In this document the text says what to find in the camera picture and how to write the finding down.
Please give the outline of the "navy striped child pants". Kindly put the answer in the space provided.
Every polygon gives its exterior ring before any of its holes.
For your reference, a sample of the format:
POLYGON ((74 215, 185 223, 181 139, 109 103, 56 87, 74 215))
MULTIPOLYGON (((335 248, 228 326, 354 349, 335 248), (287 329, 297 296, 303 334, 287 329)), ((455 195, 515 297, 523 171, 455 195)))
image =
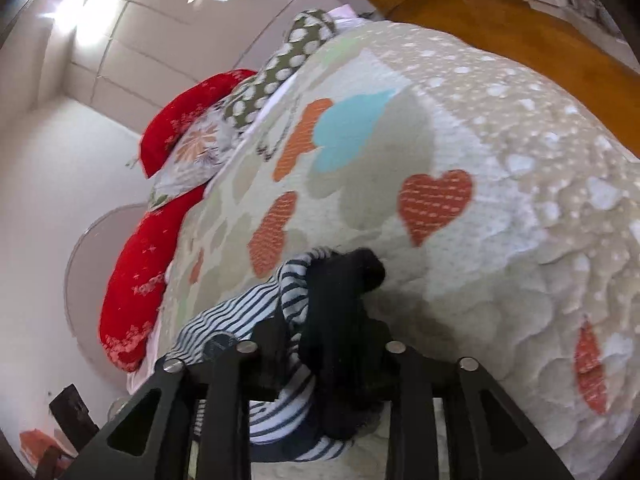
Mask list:
POLYGON ((385 280, 369 248, 340 254, 319 247, 288 259, 273 276, 199 313, 167 355, 186 365, 213 361, 209 341, 249 340, 259 322, 282 315, 288 368, 273 401, 250 402, 250 457, 257 463, 316 462, 340 456, 384 408, 387 325, 362 297, 385 280))

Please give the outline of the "red long pillow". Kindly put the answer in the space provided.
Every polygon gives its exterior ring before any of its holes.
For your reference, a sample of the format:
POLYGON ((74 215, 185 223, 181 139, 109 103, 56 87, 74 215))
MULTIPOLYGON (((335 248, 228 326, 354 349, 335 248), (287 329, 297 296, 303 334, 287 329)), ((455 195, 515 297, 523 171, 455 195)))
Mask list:
POLYGON ((182 220, 203 198, 205 186, 142 217, 107 282, 98 335, 107 359, 126 373, 140 367, 166 289, 182 220))

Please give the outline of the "white round headboard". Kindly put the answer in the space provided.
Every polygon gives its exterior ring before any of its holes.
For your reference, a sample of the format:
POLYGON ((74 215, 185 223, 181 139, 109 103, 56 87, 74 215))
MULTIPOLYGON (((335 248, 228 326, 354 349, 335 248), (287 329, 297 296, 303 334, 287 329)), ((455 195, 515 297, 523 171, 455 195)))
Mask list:
POLYGON ((145 213, 143 204, 107 212, 79 237, 64 276, 64 310, 77 347, 94 372, 116 390, 126 390, 126 373, 107 359, 99 338, 99 319, 117 258, 145 213))

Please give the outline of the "heart patterned quilt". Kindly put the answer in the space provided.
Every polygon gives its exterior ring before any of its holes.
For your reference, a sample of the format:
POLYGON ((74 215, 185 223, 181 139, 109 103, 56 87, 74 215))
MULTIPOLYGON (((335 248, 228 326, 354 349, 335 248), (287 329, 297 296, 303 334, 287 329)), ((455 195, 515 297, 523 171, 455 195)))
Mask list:
POLYGON ((180 231, 160 352, 233 330, 316 247, 367 247, 370 312, 427 356, 472 356, 577 479, 639 417, 639 162, 552 81, 454 36, 372 23, 285 84, 180 231))

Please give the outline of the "floral pillow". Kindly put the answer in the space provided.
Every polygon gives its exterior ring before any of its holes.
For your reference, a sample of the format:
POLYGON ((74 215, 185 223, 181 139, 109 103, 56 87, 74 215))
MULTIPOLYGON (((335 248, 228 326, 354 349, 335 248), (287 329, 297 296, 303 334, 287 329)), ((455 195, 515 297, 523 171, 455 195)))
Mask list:
POLYGON ((222 105, 209 107, 186 129, 153 178, 149 210, 207 184, 233 155, 240 134, 224 122, 222 105))

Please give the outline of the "red pillow at headboard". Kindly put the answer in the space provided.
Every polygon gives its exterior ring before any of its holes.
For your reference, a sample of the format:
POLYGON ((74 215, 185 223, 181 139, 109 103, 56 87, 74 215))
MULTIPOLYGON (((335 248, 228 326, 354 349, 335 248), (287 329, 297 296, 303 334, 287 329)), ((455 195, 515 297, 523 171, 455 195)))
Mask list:
POLYGON ((145 177, 151 179, 163 167, 174 146, 201 114, 255 74, 246 68, 216 74, 183 91, 162 108, 145 128, 139 143, 145 177))

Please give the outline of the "white wardrobe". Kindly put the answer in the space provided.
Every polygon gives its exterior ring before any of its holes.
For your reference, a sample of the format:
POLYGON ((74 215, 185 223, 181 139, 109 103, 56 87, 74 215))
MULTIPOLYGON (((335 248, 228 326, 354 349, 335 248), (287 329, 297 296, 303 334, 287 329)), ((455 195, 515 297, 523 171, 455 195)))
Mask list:
POLYGON ((1 0, 1 128, 66 94, 132 131, 175 96, 258 68, 303 10, 338 0, 1 0))

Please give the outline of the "green polka dot bolster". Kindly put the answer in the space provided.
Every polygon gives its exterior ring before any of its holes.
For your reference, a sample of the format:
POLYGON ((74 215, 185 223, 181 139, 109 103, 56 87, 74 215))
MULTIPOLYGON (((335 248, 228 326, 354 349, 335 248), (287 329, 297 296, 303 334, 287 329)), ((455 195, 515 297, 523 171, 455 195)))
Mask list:
POLYGON ((240 82, 228 95, 222 109, 224 123, 238 133, 245 132, 274 92, 335 35, 334 19, 328 12, 310 9, 297 14, 282 46, 254 76, 240 82))

